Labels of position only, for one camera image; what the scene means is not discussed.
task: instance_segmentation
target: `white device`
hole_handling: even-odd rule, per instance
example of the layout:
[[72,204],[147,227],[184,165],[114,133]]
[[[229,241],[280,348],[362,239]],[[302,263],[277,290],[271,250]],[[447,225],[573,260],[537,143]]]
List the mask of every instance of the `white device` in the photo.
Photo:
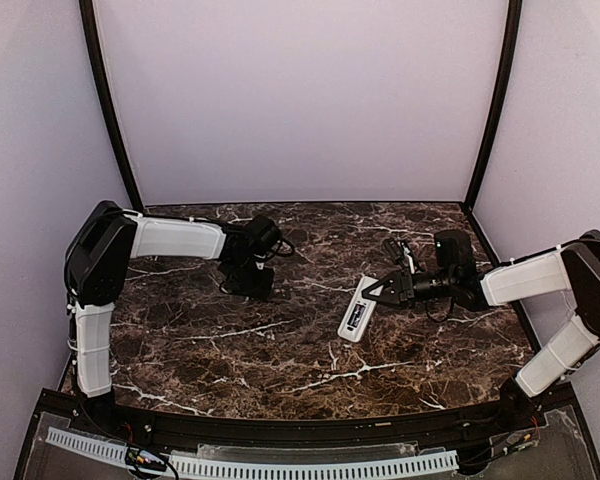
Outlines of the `white device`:
[[[338,335],[345,340],[357,343],[362,339],[362,335],[364,335],[364,331],[371,320],[371,315],[373,315],[376,308],[376,302],[362,298],[362,290],[373,285],[376,281],[375,278],[363,275],[358,282],[358,288],[356,288],[347,312],[344,314],[338,328]],[[374,293],[380,294],[381,291],[382,287],[379,287],[374,290]]]

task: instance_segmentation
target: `wire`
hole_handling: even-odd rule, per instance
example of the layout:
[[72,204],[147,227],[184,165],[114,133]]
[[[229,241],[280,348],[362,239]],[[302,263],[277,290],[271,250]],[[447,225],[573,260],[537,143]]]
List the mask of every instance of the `wire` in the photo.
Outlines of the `wire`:
[[429,312],[429,302],[430,302],[430,300],[427,300],[426,302],[424,302],[424,311],[427,314],[427,318],[429,320],[431,320],[433,323],[444,323],[447,320],[449,320],[449,317],[451,317],[451,314],[453,313],[453,309],[456,306],[456,302],[454,301],[453,297],[451,297],[451,300],[449,301],[449,310],[447,310],[447,313],[445,314],[445,316],[443,318],[435,318]]
[[572,243],[598,243],[598,244],[600,244],[600,240],[597,238],[578,238],[577,240],[572,240],[571,242],[567,242],[565,245],[570,245]]
[[536,437],[538,437],[538,440],[540,440],[540,425],[538,424],[538,419],[535,416],[533,416],[531,417],[531,421],[536,426]]
[[[121,441],[121,442],[125,443],[126,446],[127,446],[127,448],[128,447],[133,447],[133,448],[137,448],[140,451],[145,451],[147,453],[150,453],[154,457],[156,457],[159,460],[161,460],[162,463],[169,470],[171,470],[173,472],[173,476],[174,476],[175,480],[180,480],[180,475],[178,474],[178,471],[174,468],[174,466],[171,464],[171,462],[169,462],[169,460],[163,458],[162,454],[159,454],[157,452],[149,450],[146,447],[142,447],[140,445],[137,445],[137,444],[133,443],[131,440],[123,440],[123,439],[121,439],[119,437],[116,437],[115,435],[113,435],[113,434],[107,432],[105,429],[103,429],[100,425],[98,425],[95,422],[95,420],[93,420],[93,418],[91,418],[91,416],[87,413],[87,409],[85,408],[84,403],[82,402],[81,392],[80,392],[80,389],[78,388],[78,367],[77,367],[77,364],[73,366],[73,390],[74,390],[75,395],[76,395],[76,400],[78,402],[78,406],[80,407],[80,410],[82,410],[83,415],[89,421],[89,423],[91,425],[93,425],[95,427],[95,429],[98,430],[98,432],[100,432],[100,434],[104,435],[107,438],[111,438],[113,440],[118,440],[118,441]],[[131,425],[129,425],[128,423],[125,422],[125,424],[123,426],[127,426],[128,427],[129,432],[131,434],[131,439],[133,439],[133,429],[131,428]],[[140,476],[140,478],[151,478],[151,477],[143,476],[144,474],[138,470],[137,466],[135,466],[134,470],[138,474],[138,476]]]
[[478,466],[487,466],[489,465],[491,462],[493,462],[494,460],[497,460],[499,458],[502,458],[506,455],[509,455],[511,453],[517,453],[520,452],[521,450],[525,449],[528,445],[524,445],[526,442],[528,442],[529,440],[531,440],[532,435],[527,433],[525,435],[523,435],[522,437],[520,437],[518,440],[516,440],[515,442],[513,442],[511,445],[506,446],[503,448],[503,450],[496,454],[493,455],[485,460],[481,460],[479,462],[473,462],[472,460],[475,460],[476,458],[481,457],[482,455],[484,455],[485,453],[487,453],[490,450],[493,450],[495,447],[501,445],[502,443],[504,443],[505,441],[507,441],[509,439],[509,437],[511,436],[511,433],[506,434],[502,439],[498,440],[496,443],[494,443],[493,445],[491,445],[489,448],[486,448],[485,450],[483,450],[482,452],[478,453],[477,455],[474,455],[473,457],[464,460],[462,462],[459,462],[459,464],[462,467],[478,467]]
[[456,420],[455,422],[453,422],[453,426],[456,425],[465,425],[465,424],[469,424],[467,426],[470,425],[484,425],[486,423],[491,423],[493,422],[496,418],[498,418],[498,416],[500,415],[500,413],[502,412],[502,408],[499,408],[498,411],[491,415],[490,417],[486,417],[486,418],[476,418],[476,419],[469,419],[469,418],[461,418],[459,420]]
[[282,237],[282,239],[280,240],[280,245],[286,245],[288,247],[288,251],[287,252],[280,252],[279,250],[276,250],[275,252],[275,256],[276,257],[290,257],[292,256],[294,253],[296,253],[296,247],[293,243],[291,243],[289,240],[287,240],[286,238]]
[[492,449],[502,445],[504,442],[506,442],[509,439],[509,436],[511,436],[511,433],[505,433],[504,436],[500,440],[498,440],[496,443],[489,445],[487,448],[485,448],[481,452],[476,453],[473,457],[470,457],[470,458],[460,462],[460,465],[472,466],[469,462],[471,462],[472,460],[475,460],[476,458],[480,458],[485,453],[489,453]]

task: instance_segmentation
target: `white wall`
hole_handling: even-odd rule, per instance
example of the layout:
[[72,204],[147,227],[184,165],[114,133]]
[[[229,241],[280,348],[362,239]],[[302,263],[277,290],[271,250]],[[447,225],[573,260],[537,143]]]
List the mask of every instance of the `white wall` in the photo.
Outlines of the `white wall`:
[[[501,258],[600,229],[600,0],[525,2],[476,215]],[[525,304],[541,341],[560,295]],[[600,353],[573,377],[600,455]]]
[[119,178],[78,2],[0,1],[0,480],[67,359],[64,251]]
[[96,6],[146,203],[464,198],[506,0]]

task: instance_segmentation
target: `robotic arm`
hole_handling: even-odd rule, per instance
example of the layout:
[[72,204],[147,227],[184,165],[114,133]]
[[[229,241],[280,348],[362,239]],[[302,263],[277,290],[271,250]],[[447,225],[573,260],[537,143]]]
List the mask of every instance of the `robotic arm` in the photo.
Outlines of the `robotic arm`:
[[275,223],[261,215],[244,226],[203,219],[145,216],[104,201],[91,213],[65,256],[71,338],[78,387],[89,398],[111,390],[109,328],[129,259],[146,256],[218,260],[221,290],[264,300],[274,272],[265,263],[293,254]]
[[[477,272],[465,232],[447,230],[434,239],[441,270],[394,271],[363,290],[362,297],[395,308],[451,297],[455,303],[478,311],[536,295],[573,291],[577,307],[569,321],[514,378],[503,384],[500,393],[505,414],[525,410],[534,397],[600,348],[599,231],[586,232],[565,245],[513,260],[484,274]],[[395,242],[387,250],[394,263],[404,258]],[[374,295],[379,287],[381,293]]]

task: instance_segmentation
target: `marble surface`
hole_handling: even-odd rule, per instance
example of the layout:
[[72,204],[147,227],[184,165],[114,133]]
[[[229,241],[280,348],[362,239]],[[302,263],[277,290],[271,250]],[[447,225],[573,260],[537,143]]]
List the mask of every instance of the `marble surface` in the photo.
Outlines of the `marble surface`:
[[[248,419],[340,419],[461,407],[498,398],[530,357],[510,308],[445,323],[377,307],[358,344],[337,328],[362,274],[394,267],[387,237],[436,269],[433,233],[470,231],[452,203],[300,203],[153,207],[151,213],[243,223],[274,219],[297,248],[276,258],[267,302],[222,294],[215,262],[133,260],[112,320],[112,372],[123,405]],[[472,234],[480,269],[489,268]],[[445,301],[432,305],[444,313]]]

